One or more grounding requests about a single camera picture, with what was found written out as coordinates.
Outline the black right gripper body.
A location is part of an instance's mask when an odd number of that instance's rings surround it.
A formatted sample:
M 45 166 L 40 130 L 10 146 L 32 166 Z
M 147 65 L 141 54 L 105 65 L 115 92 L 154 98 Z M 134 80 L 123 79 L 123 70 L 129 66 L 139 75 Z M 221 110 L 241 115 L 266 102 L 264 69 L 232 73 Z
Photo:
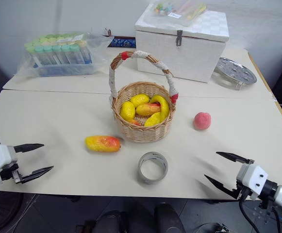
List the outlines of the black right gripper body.
M 250 191 L 254 189 L 252 188 L 253 171 L 251 168 L 252 164 L 254 163 L 254 160 L 232 159 L 232 161 L 243 164 L 236 176 L 237 188 L 240 188 L 238 197 L 241 198 L 242 195 L 250 195 Z

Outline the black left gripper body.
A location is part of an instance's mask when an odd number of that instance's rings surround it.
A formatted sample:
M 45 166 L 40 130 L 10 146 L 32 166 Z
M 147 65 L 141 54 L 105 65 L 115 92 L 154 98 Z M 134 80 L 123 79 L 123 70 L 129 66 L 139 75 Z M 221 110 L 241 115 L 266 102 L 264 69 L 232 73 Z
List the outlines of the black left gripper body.
M 21 182 L 21 175 L 18 172 L 17 153 L 23 152 L 23 146 L 3 146 L 3 164 L 0 177 L 3 181 L 14 179 L 16 183 Z

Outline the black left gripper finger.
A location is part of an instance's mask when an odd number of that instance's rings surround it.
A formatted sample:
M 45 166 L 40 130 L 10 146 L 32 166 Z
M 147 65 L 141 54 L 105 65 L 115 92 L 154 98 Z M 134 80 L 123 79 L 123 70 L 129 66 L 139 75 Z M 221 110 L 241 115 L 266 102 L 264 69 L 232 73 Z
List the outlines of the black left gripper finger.
M 41 176 L 43 176 L 44 174 L 46 174 L 47 172 L 49 172 L 51 169 L 53 169 L 54 166 L 49 166 L 49 167 L 44 167 L 38 170 L 33 171 L 30 175 L 21 176 L 21 183 L 27 183 L 29 181 L 35 180 Z
M 14 150 L 16 153 L 19 153 L 19 152 L 25 153 L 25 152 L 29 152 L 32 150 L 36 150 L 43 146 L 44 144 L 40 144 L 40 143 L 22 144 L 22 145 L 14 146 Z

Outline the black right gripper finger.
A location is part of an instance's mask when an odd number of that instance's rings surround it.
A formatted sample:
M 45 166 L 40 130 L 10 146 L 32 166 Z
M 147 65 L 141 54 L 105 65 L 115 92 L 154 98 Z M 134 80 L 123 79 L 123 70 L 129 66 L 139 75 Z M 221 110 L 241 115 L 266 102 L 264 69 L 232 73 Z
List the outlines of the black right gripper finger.
M 219 181 L 204 175 L 217 189 L 219 189 L 220 191 L 224 192 L 225 194 L 233 197 L 234 199 L 238 199 L 238 189 L 233 189 L 233 190 L 228 190 L 227 188 L 224 187 L 224 185 L 222 183 L 220 183 Z
M 224 157 L 228 160 L 231 160 L 233 162 L 240 162 L 240 163 L 243 163 L 243 164 L 253 164 L 254 163 L 254 160 L 241 157 L 241 156 L 236 155 L 234 153 L 217 151 L 216 154 L 219 154 L 220 156 L 222 156 L 222 157 Z

